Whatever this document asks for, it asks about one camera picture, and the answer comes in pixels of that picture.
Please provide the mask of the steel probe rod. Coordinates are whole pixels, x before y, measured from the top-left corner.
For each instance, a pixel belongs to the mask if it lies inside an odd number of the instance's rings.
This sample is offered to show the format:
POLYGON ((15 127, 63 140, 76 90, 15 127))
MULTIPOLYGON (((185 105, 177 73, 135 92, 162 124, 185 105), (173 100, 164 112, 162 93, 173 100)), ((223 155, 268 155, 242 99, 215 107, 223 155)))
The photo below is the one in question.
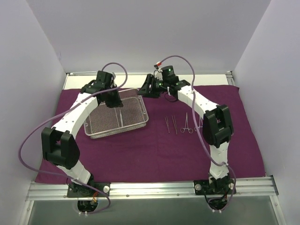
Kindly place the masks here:
POLYGON ((167 131, 168 131, 168 133, 170 133, 168 117, 167 116, 165 116, 165 123, 166 123, 167 131))

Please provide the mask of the metal mesh instrument tray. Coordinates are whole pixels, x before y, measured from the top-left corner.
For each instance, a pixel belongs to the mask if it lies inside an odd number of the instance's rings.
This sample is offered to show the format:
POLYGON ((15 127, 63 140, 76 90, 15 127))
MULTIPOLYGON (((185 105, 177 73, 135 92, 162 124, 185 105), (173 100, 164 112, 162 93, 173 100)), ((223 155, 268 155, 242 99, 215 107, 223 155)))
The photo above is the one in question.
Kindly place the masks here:
POLYGON ((101 103, 84 122, 85 134, 91 139, 103 138, 146 126, 149 116, 137 88, 119 91, 123 107, 108 108, 101 103), (120 124, 120 110, 124 126, 120 124))

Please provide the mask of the steel tweezers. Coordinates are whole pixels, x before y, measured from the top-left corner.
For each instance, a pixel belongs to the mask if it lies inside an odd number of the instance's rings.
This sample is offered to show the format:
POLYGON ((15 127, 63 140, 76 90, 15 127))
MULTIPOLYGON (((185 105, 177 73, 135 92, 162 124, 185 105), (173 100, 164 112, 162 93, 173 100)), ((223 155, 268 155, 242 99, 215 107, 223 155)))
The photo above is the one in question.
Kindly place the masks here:
POLYGON ((177 124, 176 124, 175 116, 174 116, 174 115, 171 115, 171 117, 172 117, 174 129, 175 129, 175 133, 176 133, 176 135, 178 135, 178 130, 177 130, 177 124))

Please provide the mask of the steel forceps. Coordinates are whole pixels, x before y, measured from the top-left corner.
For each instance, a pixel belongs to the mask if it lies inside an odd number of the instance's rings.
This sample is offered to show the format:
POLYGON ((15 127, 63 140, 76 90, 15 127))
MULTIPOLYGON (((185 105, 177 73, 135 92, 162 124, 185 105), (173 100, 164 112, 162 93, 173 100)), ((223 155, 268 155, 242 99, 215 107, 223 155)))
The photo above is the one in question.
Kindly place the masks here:
POLYGON ((199 118, 199 123, 197 124, 197 126, 195 126, 195 131, 200 128, 203 128, 203 119, 202 118, 199 118))
POLYGON ((188 113, 186 113, 186 117, 185 117, 185 125, 184 125, 184 127, 182 127, 182 128, 180 129, 180 132, 181 132, 181 133, 187 132, 187 133, 189 133, 189 134, 192 134, 192 133, 193 133, 193 129, 190 128, 190 127, 189 127, 189 124, 188 124, 188 113))

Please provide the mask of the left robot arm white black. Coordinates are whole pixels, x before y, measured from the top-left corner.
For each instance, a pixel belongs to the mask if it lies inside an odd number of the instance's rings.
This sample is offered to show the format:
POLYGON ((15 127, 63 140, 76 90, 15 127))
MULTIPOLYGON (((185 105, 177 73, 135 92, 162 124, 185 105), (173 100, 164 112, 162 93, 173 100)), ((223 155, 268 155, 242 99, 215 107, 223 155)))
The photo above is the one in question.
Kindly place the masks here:
POLYGON ((101 103, 108 108, 123 106, 114 79, 114 73, 98 71, 96 79, 81 88, 70 110, 41 133, 44 160, 57 166, 78 184, 77 190, 83 196, 92 195, 95 185, 91 173, 79 160, 80 150, 75 138, 87 117, 101 103))

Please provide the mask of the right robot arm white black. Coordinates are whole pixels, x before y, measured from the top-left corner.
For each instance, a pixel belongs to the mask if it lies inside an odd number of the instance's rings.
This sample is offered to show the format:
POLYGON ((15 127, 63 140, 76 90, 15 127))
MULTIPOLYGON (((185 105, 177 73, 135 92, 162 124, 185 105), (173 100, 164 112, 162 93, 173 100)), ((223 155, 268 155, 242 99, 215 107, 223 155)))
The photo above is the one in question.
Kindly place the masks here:
POLYGON ((180 80, 173 66, 160 65, 157 63, 154 67, 155 72, 161 73, 161 78, 155 73, 147 74, 138 94, 145 98, 159 98, 162 93, 167 93, 190 106, 193 117, 200 116, 202 129, 197 128, 196 132, 202 146, 209 145, 204 150, 211 161, 208 188, 215 194, 220 193, 225 188, 225 181, 230 179, 228 147, 234 129, 229 107, 208 100, 195 90, 192 82, 180 80))

